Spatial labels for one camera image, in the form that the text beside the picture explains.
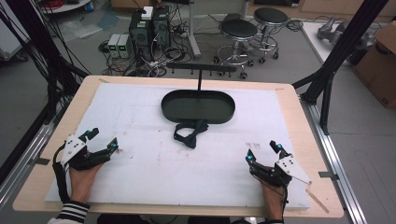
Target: black stool seat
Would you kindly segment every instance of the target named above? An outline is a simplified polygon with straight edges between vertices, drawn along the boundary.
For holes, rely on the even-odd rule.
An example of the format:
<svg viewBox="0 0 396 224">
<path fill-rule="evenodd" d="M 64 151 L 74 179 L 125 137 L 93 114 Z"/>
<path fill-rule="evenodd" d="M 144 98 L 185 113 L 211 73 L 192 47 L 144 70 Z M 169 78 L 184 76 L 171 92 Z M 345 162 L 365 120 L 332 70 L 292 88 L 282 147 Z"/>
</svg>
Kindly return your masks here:
<svg viewBox="0 0 396 224">
<path fill-rule="evenodd" d="M 231 37 L 251 38 L 257 34 L 255 25 L 243 20 L 230 20 L 221 24 L 221 31 Z"/>
<path fill-rule="evenodd" d="M 288 20 L 288 16 L 271 7 L 261 7 L 254 11 L 254 18 L 260 23 L 283 23 Z"/>
</svg>

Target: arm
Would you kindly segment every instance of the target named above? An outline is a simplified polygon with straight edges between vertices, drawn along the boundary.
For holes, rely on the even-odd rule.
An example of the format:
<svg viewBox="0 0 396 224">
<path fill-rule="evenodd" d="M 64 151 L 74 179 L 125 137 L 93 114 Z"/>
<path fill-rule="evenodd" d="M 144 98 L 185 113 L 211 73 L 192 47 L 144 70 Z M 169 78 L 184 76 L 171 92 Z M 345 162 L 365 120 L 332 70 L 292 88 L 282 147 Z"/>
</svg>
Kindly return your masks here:
<svg viewBox="0 0 396 224">
<path fill-rule="evenodd" d="M 283 223 L 283 194 L 282 187 L 274 187 L 262 182 L 262 197 L 268 214 L 266 223 Z"/>
<path fill-rule="evenodd" d="M 97 165 L 90 170 L 77 171 L 70 168 L 70 179 L 72 185 L 72 196 L 70 202 L 64 204 L 64 207 L 56 218 L 52 218 L 48 224 L 78 224 L 84 223 L 90 206 L 88 201 L 96 173 L 102 167 Z"/>
</svg>

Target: striped sleeve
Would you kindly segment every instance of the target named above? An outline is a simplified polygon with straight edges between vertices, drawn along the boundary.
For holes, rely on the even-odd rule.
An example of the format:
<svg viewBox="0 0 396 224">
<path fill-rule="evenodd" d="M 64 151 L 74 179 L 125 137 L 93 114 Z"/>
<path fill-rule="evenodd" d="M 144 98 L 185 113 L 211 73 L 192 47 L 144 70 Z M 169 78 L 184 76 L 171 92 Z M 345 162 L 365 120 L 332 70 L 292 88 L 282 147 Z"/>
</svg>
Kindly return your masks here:
<svg viewBox="0 0 396 224">
<path fill-rule="evenodd" d="M 85 217 L 88 214 L 90 206 L 85 203 L 70 201 L 64 204 L 61 213 L 57 219 L 68 219 L 78 223 L 84 223 Z"/>
</svg>

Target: box flap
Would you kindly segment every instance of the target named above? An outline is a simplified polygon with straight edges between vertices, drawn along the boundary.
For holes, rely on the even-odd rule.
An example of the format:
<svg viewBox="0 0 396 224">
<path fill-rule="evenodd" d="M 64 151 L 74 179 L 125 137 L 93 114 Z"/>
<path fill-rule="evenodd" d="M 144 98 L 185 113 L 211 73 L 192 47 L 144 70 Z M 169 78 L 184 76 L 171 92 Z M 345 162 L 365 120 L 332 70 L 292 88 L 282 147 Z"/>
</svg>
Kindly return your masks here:
<svg viewBox="0 0 396 224">
<path fill-rule="evenodd" d="M 396 53 L 396 21 L 378 30 L 375 33 L 375 38 L 393 53 Z"/>
</svg>

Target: person's left hand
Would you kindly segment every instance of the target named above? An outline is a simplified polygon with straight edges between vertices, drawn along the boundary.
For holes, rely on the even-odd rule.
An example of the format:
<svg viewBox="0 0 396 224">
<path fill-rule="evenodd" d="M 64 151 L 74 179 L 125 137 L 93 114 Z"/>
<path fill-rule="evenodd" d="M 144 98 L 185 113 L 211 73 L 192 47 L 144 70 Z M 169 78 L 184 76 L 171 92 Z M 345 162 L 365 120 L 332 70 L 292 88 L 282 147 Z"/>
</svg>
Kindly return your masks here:
<svg viewBox="0 0 396 224">
<path fill-rule="evenodd" d="M 70 180 L 72 184 L 72 197 L 70 200 L 79 203 L 86 203 L 90 198 L 91 188 L 95 180 L 96 173 L 103 164 L 92 167 L 90 170 L 78 171 L 70 168 Z"/>
</svg>

